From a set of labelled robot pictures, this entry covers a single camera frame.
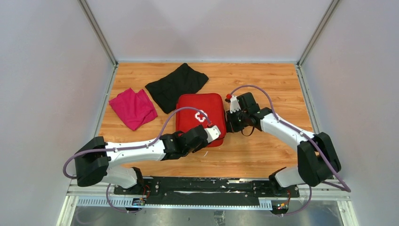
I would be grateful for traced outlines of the red black medicine kit case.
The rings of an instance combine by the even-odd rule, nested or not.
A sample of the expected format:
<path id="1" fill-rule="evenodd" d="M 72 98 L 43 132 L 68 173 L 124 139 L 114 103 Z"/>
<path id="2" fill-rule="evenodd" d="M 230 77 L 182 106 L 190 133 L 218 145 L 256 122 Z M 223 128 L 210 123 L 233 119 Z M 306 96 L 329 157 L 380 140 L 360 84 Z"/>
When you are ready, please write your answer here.
<path id="1" fill-rule="evenodd" d="M 201 112 L 195 110 L 181 110 L 176 113 L 176 130 L 187 132 L 189 129 L 198 125 L 207 127 L 209 118 L 213 125 L 220 130 L 219 138 L 213 141 L 208 147 L 218 147 L 223 144 L 224 137 L 227 133 L 225 112 L 222 97 L 217 93 L 205 94 L 184 94 L 179 97 L 176 104 L 177 109 L 182 107 L 194 107 Z"/>

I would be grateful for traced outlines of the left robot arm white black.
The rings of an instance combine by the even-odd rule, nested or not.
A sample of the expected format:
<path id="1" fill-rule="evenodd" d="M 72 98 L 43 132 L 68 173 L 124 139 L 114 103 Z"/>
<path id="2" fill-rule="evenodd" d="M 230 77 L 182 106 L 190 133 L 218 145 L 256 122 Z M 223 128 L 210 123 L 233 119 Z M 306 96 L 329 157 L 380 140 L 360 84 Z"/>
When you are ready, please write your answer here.
<path id="1" fill-rule="evenodd" d="M 125 168 L 123 164 L 177 160 L 207 147 L 220 134 L 217 126 L 205 128 L 199 125 L 187 132 L 164 134 L 143 142 L 107 143 L 102 136 L 95 137 L 75 154 L 77 185 L 88 187 L 102 182 L 140 194 L 144 189 L 140 169 Z"/>

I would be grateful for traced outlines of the pink cloth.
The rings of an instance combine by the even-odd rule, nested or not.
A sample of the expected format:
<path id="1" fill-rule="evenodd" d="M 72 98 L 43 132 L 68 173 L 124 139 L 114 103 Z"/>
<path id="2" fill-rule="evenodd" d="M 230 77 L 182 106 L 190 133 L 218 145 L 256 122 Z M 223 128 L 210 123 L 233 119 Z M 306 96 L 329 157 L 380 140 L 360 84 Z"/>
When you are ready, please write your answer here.
<path id="1" fill-rule="evenodd" d="M 133 131 L 158 117 L 152 101 L 143 89 L 135 92 L 128 88 L 109 100 L 109 105 L 119 119 Z"/>

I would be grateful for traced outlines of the aluminium frame rail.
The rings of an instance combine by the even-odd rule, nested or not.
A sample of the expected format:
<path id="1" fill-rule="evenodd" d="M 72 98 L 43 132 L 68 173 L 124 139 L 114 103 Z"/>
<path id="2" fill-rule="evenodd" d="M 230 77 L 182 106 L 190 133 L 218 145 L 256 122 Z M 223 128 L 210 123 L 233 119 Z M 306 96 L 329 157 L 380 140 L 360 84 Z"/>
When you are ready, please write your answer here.
<path id="1" fill-rule="evenodd" d="M 72 182 L 57 225 L 355 226 L 350 197 L 338 185 L 274 192 L 265 178 L 145 177 L 132 188 Z"/>

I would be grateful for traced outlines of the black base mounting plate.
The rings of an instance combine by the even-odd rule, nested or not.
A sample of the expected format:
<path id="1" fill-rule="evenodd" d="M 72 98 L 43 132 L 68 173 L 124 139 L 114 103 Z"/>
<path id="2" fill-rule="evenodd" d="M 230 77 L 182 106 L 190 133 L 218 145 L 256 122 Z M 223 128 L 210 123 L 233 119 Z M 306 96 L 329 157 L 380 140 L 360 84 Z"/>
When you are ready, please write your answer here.
<path id="1" fill-rule="evenodd" d="M 267 179 L 147 177 L 132 188 L 117 186 L 113 194 L 138 195 L 147 205 L 254 207 L 260 198 L 287 201 L 300 196 L 296 185 L 277 190 Z"/>

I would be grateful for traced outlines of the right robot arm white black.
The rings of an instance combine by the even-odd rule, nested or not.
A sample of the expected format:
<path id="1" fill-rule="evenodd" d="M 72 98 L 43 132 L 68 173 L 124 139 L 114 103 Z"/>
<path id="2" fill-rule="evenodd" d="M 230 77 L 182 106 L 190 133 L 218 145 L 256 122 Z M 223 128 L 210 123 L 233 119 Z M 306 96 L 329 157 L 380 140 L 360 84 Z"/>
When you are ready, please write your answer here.
<path id="1" fill-rule="evenodd" d="M 252 93 L 228 94 L 226 129 L 240 132 L 246 127 L 271 134 L 297 153 L 297 165 L 283 167 L 269 175 L 269 191 L 282 196 L 289 186 L 315 187 L 336 175 L 342 168 L 330 136 L 303 130 L 276 114 L 273 106 L 261 108 Z"/>

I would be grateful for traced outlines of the black cloth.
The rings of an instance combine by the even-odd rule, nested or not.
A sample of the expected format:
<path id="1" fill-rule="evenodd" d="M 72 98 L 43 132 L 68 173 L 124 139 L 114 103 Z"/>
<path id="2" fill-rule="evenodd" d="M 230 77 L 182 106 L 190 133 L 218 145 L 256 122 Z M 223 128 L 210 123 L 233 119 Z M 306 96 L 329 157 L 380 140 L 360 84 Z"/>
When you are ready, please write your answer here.
<path id="1" fill-rule="evenodd" d="M 208 80 L 207 75 L 183 63 L 167 76 L 148 83 L 145 88 L 160 109 L 168 114 L 176 109 L 180 96 L 197 93 Z"/>

